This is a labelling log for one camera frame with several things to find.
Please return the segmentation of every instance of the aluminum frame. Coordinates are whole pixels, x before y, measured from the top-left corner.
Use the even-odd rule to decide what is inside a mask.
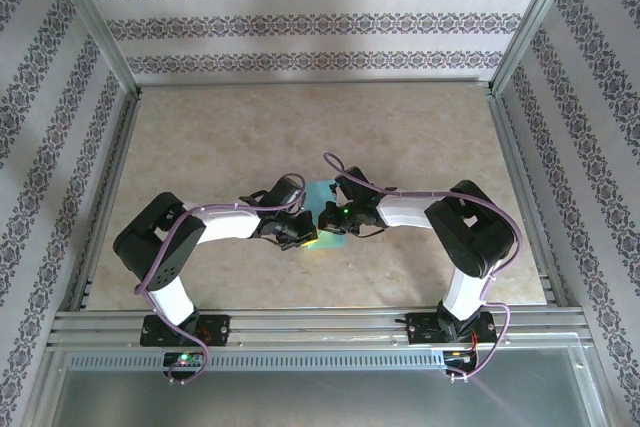
[[[205,313],[231,316],[229,343],[226,347],[211,347],[213,353],[368,352],[392,355],[468,347],[465,344],[409,345],[404,326],[395,319],[416,311],[434,312],[435,309],[249,309]],[[180,351],[180,348],[140,346],[140,330],[148,314],[146,311],[58,313],[23,426],[43,427],[54,423],[64,379],[74,355],[115,352],[127,357],[140,352]],[[494,316],[496,326],[500,328],[504,314],[496,311]],[[488,348],[490,345],[479,346],[480,350]],[[594,350],[593,339],[581,308],[513,307],[511,327],[499,350],[532,348],[568,349],[592,425],[618,425],[607,417],[611,415],[606,408],[608,402],[603,402],[607,384],[593,381],[599,380],[599,361],[590,353]]]
[[[111,164],[104,166],[104,181],[101,183],[101,185],[104,186],[104,190],[97,195],[97,197],[102,198],[102,202],[98,206],[95,220],[96,229],[87,247],[86,255],[84,256],[84,265],[80,266],[75,291],[71,292],[71,301],[69,303],[69,310],[71,311],[82,308],[83,301],[89,294],[89,286],[87,284],[93,278],[98,266],[98,259],[100,257],[102,244],[104,243],[104,237],[107,233],[109,217],[111,216],[113,203],[116,199],[120,177],[124,169],[124,163],[127,158],[127,151],[129,150],[129,144],[133,136],[133,129],[141,101],[142,94],[136,95],[129,100],[129,102],[132,102],[132,105],[123,105],[122,107],[123,118],[121,122],[123,127],[121,131],[115,132],[116,137],[111,144],[113,155],[110,156],[110,158],[112,158],[113,161]]]
[[[71,0],[71,2],[98,44],[102,55],[109,62],[109,66],[116,74],[120,84],[127,93],[137,94],[140,91],[140,86],[95,2],[93,0]]]
[[[500,65],[491,79],[491,90],[498,94],[504,90],[509,78],[529,47],[531,39],[547,15],[553,0],[532,0],[523,15],[523,20],[507,46]]]
[[[522,221],[524,222],[527,237],[531,244],[533,258],[538,265],[538,269],[541,270],[541,276],[548,276],[555,302],[559,306],[571,305],[571,299],[567,298],[562,288],[560,274],[553,260],[549,240],[543,234],[544,226],[542,225],[542,219],[536,207],[533,191],[529,185],[527,171],[524,167],[522,157],[520,157],[518,145],[507,118],[502,98],[499,94],[494,95],[489,89],[486,90],[486,97],[489,110],[491,111],[491,117],[496,127],[502,155],[504,156],[507,171],[515,192],[516,201],[522,214]]]

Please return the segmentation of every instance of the metal base plate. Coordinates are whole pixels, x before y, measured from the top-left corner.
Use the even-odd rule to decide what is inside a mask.
[[[438,314],[435,312],[410,312],[405,315],[405,321],[409,345],[445,344],[448,342],[445,333],[438,325]],[[480,317],[472,325],[473,331],[478,334],[479,343],[495,343],[498,340],[493,316],[490,312],[481,312]],[[489,325],[494,326],[493,330],[489,330]]]
[[[196,324],[196,337],[211,347],[224,347],[229,338],[228,315],[200,315]],[[179,342],[179,336],[155,315],[147,315],[140,334],[142,347],[192,347],[191,341]]]

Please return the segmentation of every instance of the glass panel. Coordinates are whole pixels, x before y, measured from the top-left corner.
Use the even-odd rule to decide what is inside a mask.
[[[208,373],[185,387],[158,373],[68,372],[55,425],[581,426],[565,350],[503,351],[468,384],[439,371]]]

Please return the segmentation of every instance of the patterned wall panel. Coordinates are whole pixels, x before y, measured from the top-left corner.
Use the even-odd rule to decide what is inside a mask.
[[[555,0],[503,92],[565,289],[640,425],[639,0]]]
[[[0,0],[0,426],[20,425],[124,94],[70,0]]]
[[[141,84],[489,80],[530,0],[95,0]]]

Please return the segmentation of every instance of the beige marble surface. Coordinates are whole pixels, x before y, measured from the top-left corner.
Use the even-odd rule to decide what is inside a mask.
[[[373,182],[447,190],[475,181],[518,220],[483,91],[396,83],[146,89],[93,281],[88,308],[146,308],[119,261],[115,236],[158,193],[234,201],[286,172],[308,181],[334,171],[331,150]],[[435,305],[453,267],[432,231],[390,229],[338,250],[281,252],[261,240],[200,245],[182,271],[200,308]],[[544,303],[529,245],[489,300]]]

